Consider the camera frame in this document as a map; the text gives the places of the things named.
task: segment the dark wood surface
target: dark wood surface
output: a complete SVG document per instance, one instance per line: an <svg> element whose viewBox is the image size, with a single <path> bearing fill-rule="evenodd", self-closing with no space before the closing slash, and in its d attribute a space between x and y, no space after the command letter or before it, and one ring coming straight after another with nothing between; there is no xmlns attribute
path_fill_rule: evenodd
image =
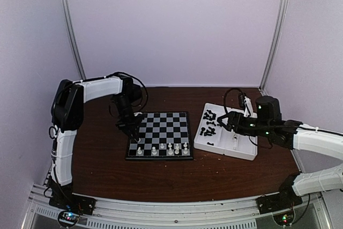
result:
<svg viewBox="0 0 343 229"><path fill-rule="evenodd" d="M149 88L144 111L187 110L192 138L205 103L222 105L224 88ZM244 91L255 103L256 88ZM193 161L126 161L127 136L108 113L109 97L85 104L84 123L74 144L74 192L127 201L196 202L228 200L278 191L297 172L289 150L258 149L254 161L194 149ZM238 108L236 92L227 106ZM267 141L259 139L259 144Z"/></svg>

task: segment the robotic arm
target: robotic arm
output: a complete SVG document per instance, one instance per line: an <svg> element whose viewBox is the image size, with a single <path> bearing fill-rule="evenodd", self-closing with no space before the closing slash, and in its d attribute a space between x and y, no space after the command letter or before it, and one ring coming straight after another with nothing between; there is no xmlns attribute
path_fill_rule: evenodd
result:
<svg viewBox="0 0 343 229"><path fill-rule="evenodd" d="M343 134L311 127L299 121L281 119L279 101L271 96L256 100L257 118L229 112L218 118L228 131L245 136L266 137L270 143L293 150L308 150L343 160ZM343 164L315 173L290 175L277 195L257 199L260 213L301 204L300 196L343 188Z"/></svg>
<svg viewBox="0 0 343 229"><path fill-rule="evenodd" d="M132 103L142 98L139 85L124 73L71 82L60 82L51 108L52 130L55 132L51 157L53 169L48 187L52 189L49 204L61 209L91 215L95 200L72 194L72 151L73 144L84 118L84 103L95 98L112 95L119 119L116 126L129 138L139 141L139 124L142 113L134 113Z"/></svg>

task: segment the chessboard border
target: chessboard border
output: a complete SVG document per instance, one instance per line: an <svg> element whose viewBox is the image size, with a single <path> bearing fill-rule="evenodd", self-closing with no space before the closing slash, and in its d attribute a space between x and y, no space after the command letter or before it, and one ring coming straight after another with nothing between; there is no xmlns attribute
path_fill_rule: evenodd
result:
<svg viewBox="0 0 343 229"><path fill-rule="evenodd" d="M188 139L192 142L192 144L190 144L190 142L188 143L189 146L189 156L179 156L177 158L175 158L175 156L165 156L165 157L138 157L138 156L129 156L129 149L130 149L130 141L131 139L128 139L128 144L126 147L126 153L125 153L125 160L127 161L155 161L155 160L160 160L160 161L178 161L178 160L193 160L193 145L194 145L194 141L192 139L192 134L191 134L191 127L190 127L190 122L189 122L189 112L188 111L156 111L156 112L142 112L143 114L150 114L150 113L186 113L186 120L187 120L187 129L188 129Z"/></svg>

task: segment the ventilation grille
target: ventilation grille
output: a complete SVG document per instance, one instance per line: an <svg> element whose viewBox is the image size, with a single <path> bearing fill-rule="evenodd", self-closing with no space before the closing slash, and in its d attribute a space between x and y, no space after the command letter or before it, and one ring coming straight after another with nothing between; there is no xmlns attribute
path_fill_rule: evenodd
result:
<svg viewBox="0 0 343 229"><path fill-rule="evenodd" d="M128 225L119 225L118 223L111 223L106 221L98 221L95 219L88 219L87 221L87 228L91 229L155 229L155 228L169 228L169 226L152 226L152 227L145 227L145 226L128 226ZM180 227L170 227L170 228L189 228L189 229L257 229L256 221L254 219L248 221L242 221L237 223L228 223L222 224L218 226L180 226Z"/></svg>
<svg viewBox="0 0 343 229"><path fill-rule="evenodd" d="M42 206L38 206L37 207L36 213L40 214L42 216L45 216L45 217L56 218L56 219L57 219L57 216L58 216L58 213L55 210L51 210L49 208L45 208L45 207L42 207Z"/></svg>

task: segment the white arm segment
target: white arm segment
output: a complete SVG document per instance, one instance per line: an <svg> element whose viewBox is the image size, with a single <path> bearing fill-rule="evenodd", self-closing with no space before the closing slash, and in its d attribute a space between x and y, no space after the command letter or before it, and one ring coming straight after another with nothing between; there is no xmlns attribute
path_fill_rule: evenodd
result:
<svg viewBox="0 0 343 229"><path fill-rule="evenodd" d="M119 94L123 89L123 81L118 77L110 77L77 84L84 88L84 103L99 97ZM61 186L72 182L71 160L76 133L77 130L65 131L64 133L61 133L59 130L58 132L55 164L58 183ZM51 177L55 180L54 170L51 171Z"/></svg>
<svg viewBox="0 0 343 229"><path fill-rule="evenodd" d="M304 128L316 129L307 124ZM294 135L293 148L309 150L343 160L343 137L326 132L298 129ZM343 164L322 171L300 174L294 180L293 190L297 196L318 191L343 188Z"/></svg>
<svg viewBox="0 0 343 229"><path fill-rule="evenodd" d="M61 186L72 182L71 160L76 133L76 130L62 133L60 129L58 132L55 164L58 183ZM51 171L51 177L55 180L54 169Z"/></svg>
<svg viewBox="0 0 343 229"><path fill-rule="evenodd" d="M123 89L123 81L118 77L77 83L84 88L84 103L99 97L119 94Z"/></svg>

